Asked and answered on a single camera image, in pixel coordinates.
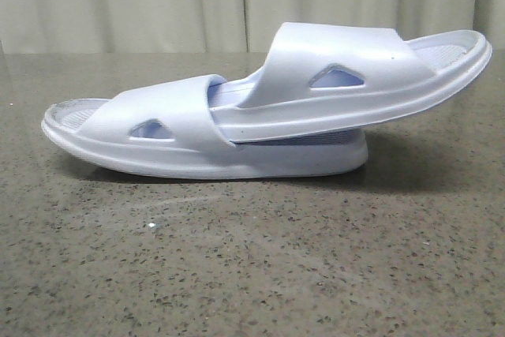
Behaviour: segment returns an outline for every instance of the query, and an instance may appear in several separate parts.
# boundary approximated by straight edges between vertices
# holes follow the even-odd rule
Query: sandal
[[[264,66],[58,103],[42,129],[78,158],[169,178],[339,174],[365,163],[364,125],[415,114],[486,66],[475,31],[403,41],[395,30],[285,23]]]

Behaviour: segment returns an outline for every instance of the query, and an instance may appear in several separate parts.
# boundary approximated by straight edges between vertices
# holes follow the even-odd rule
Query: granite countertop
[[[505,51],[339,176],[182,181],[53,145],[52,103],[262,54],[0,56],[0,335],[505,335]]]

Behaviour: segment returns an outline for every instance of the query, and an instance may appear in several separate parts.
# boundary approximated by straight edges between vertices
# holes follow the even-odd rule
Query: triangular cutout
[[[337,87],[349,87],[349,86],[359,86],[363,84],[364,81],[355,75],[348,73],[342,69],[329,69],[328,71],[323,71],[315,77],[312,88],[337,88]]]
[[[156,138],[166,140],[173,138],[173,133],[159,120],[149,120],[132,129],[132,137],[137,138]]]

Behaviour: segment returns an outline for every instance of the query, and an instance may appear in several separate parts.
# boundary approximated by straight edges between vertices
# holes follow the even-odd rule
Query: white plastic slipper
[[[488,63],[475,31],[403,41],[393,29],[285,23],[263,67],[51,106],[45,134],[71,154],[134,174],[262,178],[337,174],[367,159],[364,125],[454,95]]]

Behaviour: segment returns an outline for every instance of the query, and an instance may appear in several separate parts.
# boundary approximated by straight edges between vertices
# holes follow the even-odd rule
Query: ventilation hole
[[[364,81],[353,74],[349,74],[341,69],[324,70],[322,73],[314,77],[314,81],[310,87],[312,88],[336,88],[359,86]]]
[[[137,138],[156,138],[160,140],[173,138],[172,132],[158,120],[149,120],[136,126],[132,129],[130,135]]]
[[[279,140],[266,140],[241,143],[243,145],[261,145],[261,146],[285,146],[285,145],[344,145],[356,141],[361,137],[359,129],[343,130],[340,132],[326,132],[312,134],[309,136],[299,136],[283,138]]]

